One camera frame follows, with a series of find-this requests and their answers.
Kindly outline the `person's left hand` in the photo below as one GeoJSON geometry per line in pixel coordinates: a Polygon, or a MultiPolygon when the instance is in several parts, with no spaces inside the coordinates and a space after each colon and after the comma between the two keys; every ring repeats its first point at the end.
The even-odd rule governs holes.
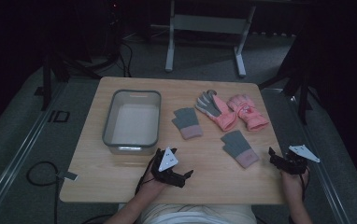
{"type": "Polygon", "coordinates": [[[165,183],[155,179],[150,168],[148,168],[139,179],[136,187],[136,194],[141,193],[158,196],[166,187],[167,185],[165,183]]]}

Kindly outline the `dark equipment with red light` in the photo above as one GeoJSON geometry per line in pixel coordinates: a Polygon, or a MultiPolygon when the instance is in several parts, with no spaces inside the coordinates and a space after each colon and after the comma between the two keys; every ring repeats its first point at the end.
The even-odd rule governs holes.
{"type": "Polygon", "coordinates": [[[107,34],[104,53],[109,62],[116,62],[120,55],[124,30],[123,0],[105,0],[107,10],[107,34]]]}

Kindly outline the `grey plastic storage bin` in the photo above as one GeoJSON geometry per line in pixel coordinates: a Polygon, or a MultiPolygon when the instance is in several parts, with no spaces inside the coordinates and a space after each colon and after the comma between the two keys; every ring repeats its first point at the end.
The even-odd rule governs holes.
{"type": "Polygon", "coordinates": [[[158,91],[115,91],[102,135],[104,144],[113,154],[153,154],[159,140],[161,102],[158,91]]]}

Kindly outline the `black tripod stand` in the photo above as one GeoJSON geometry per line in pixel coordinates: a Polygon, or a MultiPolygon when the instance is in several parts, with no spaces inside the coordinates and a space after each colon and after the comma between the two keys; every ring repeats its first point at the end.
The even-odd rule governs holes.
{"type": "Polygon", "coordinates": [[[83,75],[91,77],[94,79],[100,79],[101,76],[97,75],[90,68],[85,67],[76,60],[70,58],[67,54],[64,54],[51,45],[45,47],[44,58],[43,58],[43,85],[36,90],[36,94],[43,97],[43,105],[41,107],[42,111],[45,111],[52,99],[52,85],[51,85],[51,75],[55,75],[58,81],[67,82],[70,78],[68,69],[66,65],[71,65],[75,69],[79,70],[83,75]]]}
{"type": "Polygon", "coordinates": [[[278,73],[258,85],[259,90],[263,90],[287,78],[288,81],[283,88],[283,93],[286,96],[294,97],[300,91],[297,114],[303,124],[307,124],[307,95],[314,54],[315,50],[311,44],[311,34],[303,29],[293,41],[278,69],[278,73]]]}

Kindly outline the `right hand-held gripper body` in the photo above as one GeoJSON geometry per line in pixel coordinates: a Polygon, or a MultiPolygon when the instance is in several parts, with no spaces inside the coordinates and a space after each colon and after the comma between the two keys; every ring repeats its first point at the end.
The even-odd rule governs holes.
{"type": "Polygon", "coordinates": [[[290,175],[301,175],[307,169],[307,162],[314,161],[320,162],[320,158],[317,157],[310,149],[305,145],[289,146],[289,151],[294,154],[294,160],[283,159],[279,169],[290,175]]]}

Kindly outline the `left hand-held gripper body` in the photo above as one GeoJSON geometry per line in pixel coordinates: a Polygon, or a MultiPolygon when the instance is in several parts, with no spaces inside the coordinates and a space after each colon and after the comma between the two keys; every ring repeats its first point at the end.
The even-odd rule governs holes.
{"type": "Polygon", "coordinates": [[[171,148],[165,150],[157,149],[151,172],[155,179],[167,185],[179,187],[180,177],[182,175],[173,171],[173,167],[179,163],[175,154],[172,153],[171,148]]]}

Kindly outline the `person's right hand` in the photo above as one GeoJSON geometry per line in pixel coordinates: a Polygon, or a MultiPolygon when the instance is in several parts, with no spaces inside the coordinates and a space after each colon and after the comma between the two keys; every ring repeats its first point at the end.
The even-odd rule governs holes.
{"type": "Polygon", "coordinates": [[[290,175],[284,171],[281,171],[280,174],[286,200],[301,197],[303,201],[309,182],[309,171],[305,171],[301,175],[290,175]]]}

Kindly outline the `metal floor rail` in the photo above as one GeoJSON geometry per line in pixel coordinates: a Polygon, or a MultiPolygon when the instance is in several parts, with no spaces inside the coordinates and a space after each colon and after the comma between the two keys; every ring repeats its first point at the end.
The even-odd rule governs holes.
{"type": "Polygon", "coordinates": [[[42,129],[47,123],[47,119],[51,115],[52,108],[65,88],[66,83],[60,83],[56,85],[55,90],[52,92],[49,104],[40,112],[29,133],[21,142],[21,146],[19,147],[18,151],[7,165],[4,172],[0,175],[0,204],[6,197],[13,181],[22,168],[22,165],[26,161],[26,158],[31,152],[33,145],[35,144],[38,136],[41,134],[42,129]]]}
{"type": "Polygon", "coordinates": [[[313,142],[309,126],[297,114],[295,96],[286,96],[282,89],[263,89],[261,95],[277,135],[279,149],[285,155],[289,146],[305,145],[321,161],[309,161],[310,185],[306,190],[305,202],[315,224],[350,224],[346,210],[327,173],[319,149],[313,142]]]}

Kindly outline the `grey pink sock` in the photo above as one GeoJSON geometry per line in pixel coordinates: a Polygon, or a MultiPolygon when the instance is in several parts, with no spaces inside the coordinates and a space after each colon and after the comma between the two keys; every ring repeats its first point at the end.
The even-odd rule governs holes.
{"type": "Polygon", "coordinates": [[[222,147],[232,158],[234,158],[245,169],[259,160],[241,131],[233,131],[225,134],[221,140],[222,147]]]}
{"type": "Polygon", "coordinates": [[[178,128],[183,139],[188,140],[203,135],[196,113],[192,107],[184,107],[174,112],[173,124],[178,128]]]}

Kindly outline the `pink ski glove grey palm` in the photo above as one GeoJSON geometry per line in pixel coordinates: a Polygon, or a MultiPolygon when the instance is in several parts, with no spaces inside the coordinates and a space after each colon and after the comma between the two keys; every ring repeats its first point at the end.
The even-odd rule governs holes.
{"type": "Polygon", "coordinates": [[[203,91],[197,98],[195,107],[213,120],[224,132],[236,126],[236,113],[221,100],[214,90],[203,91]]]}

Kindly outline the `person's white shirt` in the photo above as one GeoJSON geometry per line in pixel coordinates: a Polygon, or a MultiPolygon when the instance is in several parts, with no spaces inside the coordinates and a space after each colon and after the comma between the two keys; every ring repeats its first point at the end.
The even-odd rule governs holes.
{"type": "Polygon", "coordinates": [[[248,204],[152,204],[135,224],[257,224],[248,204]]]}

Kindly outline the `white metal desk frame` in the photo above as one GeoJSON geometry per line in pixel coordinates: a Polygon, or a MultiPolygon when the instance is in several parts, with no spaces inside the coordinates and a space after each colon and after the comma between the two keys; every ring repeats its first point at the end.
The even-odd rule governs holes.
{"type": "Polygon", "coordinates": [[[176,0],[170,0],[169,42],[164,67],[164,70],[166,72],[172,72],[174,68],[175,31],[183,30],[240,35],[241,39],[239,43],[234,46],[233,51],[235,55],[238,75],[240,77],[245,77],[247,75],[242,51],[250,32],[250,26],[252,24],[252,19],[256,11],[256,6],[250,6],[249,13],[246,19],[177,14],[175,6],[176,0]]]}

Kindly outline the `grey tape piece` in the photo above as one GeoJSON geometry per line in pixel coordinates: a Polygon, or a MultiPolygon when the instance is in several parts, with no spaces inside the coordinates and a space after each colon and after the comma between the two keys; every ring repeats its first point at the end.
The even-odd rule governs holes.
{"type": "Polygon", "coordinates": [[[71,181],[76,181],[78,176],[76,174],[73,174],[71,172],[59,172],[57,174],[57,176],[60,179],[67,179],[67,180],[71,180],[71,181]]]}

